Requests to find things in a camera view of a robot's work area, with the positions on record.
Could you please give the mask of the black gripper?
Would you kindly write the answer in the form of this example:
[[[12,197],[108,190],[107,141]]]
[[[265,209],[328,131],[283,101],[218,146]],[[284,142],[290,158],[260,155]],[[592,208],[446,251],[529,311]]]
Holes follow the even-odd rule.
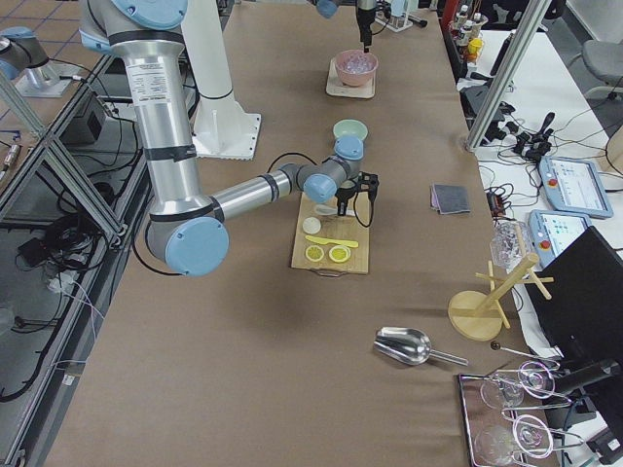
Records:
[[[362,42],[362,51],[364,53],[369,53],[371,49],[371,43],[365,45],[365,42],[372,41],[373,33],[371,26],[375,22],[375,18],[375,9],[357,9],[357,25],[359,29],[360,41]]]
[[[359,193],[367,193],[369,202],[374,203],[379,185],[379,177],[374,173],[360,172],[355,178],[348,179],[335,194],[337,214],[348,214],[350,200]]]

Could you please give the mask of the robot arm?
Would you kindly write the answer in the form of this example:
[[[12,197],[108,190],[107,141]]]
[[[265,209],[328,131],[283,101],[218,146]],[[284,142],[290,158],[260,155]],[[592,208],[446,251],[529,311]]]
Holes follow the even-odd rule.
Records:
[[[316,11],[324,18],[334,16],[343,4],[341,0],[312,0]],[[385,9],[386,1],[356,0],[354,2],[355,18],[359,29],[359,41],[364,53],[370,52],[373,41],[372,24],[376,19],[377,12]]]
[[[289,163],[212,196],[198,157],[249,159],[261,118],[236,102],[218,9],[212,1],[85,1],[83,44],[126,68],[154,200],[146,243],[173,271],[201,276],[229,249],[228,219],[295,191],[345,210],[378,179],[365,173],[361,139],[337,139],[319,164]]]

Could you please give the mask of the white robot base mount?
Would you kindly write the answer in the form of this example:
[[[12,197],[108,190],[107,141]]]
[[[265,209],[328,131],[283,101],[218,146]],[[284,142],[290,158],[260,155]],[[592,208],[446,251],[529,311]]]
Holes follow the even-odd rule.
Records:
[[[235,98],[217,4],[190,0],[181,27],[200,98],[193,123],[198,155],[251,160],[261,116],[245,112]]]

